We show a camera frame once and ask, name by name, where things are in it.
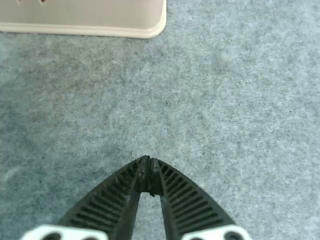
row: ribbed black plastic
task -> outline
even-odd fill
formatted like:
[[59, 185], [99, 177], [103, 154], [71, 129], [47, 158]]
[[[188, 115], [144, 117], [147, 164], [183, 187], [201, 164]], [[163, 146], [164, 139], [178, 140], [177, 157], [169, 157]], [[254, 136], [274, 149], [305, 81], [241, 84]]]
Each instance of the ribbed black plastic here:
[[96, 229], [110, 240], [130, 240], [140, 193], [159, 195], [167, 240], [185, 233], [234, 224], [189, 178], [165, 162], [143, 156], [90, 191], [58, 224]]

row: gray carpet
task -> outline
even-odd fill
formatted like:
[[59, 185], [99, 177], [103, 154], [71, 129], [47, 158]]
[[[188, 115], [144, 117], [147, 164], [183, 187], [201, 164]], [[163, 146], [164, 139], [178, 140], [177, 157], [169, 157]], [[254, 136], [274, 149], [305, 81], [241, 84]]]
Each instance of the gray carpet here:
[[[0, 34], [0, 239], [150, 155], [255, 240], [320, 238], [320, 3], [169, 0], [153, 39]], [[143, 195], [133, 240], [164, 240]]]

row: black plastic claw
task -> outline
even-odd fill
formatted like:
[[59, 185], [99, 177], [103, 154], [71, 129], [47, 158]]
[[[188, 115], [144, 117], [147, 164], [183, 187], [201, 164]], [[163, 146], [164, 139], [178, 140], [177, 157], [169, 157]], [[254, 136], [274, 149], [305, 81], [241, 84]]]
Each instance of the black plastic claw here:
[[140, 157], [113, 173], [71, 208], [58, 224], [96, 229], [110, 240], [130, 240], [140, 193], [159, 195], [167, 240], [234, 224], [199, 186], [165, 162]]

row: beige plastic object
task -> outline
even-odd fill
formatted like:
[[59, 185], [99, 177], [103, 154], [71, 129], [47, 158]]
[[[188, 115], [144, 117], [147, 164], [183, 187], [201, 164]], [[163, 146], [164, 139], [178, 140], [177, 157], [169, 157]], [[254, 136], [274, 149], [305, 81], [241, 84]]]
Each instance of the beige plastic object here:
[[0, 0], [0, 31], [152, 38], [167, 0]]

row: screw hole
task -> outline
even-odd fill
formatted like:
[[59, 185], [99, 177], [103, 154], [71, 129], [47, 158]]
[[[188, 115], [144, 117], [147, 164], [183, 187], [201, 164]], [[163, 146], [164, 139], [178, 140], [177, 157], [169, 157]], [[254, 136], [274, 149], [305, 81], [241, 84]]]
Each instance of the screw hole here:
[[244, 240], [244, 238], [237, 232], [228, 232], [226, 235], [224, 235], [225, 240]]
[[59, 233], [50, 233], [47, 236], [45, 236], [42, 240], [60, 240], [61, 235]]

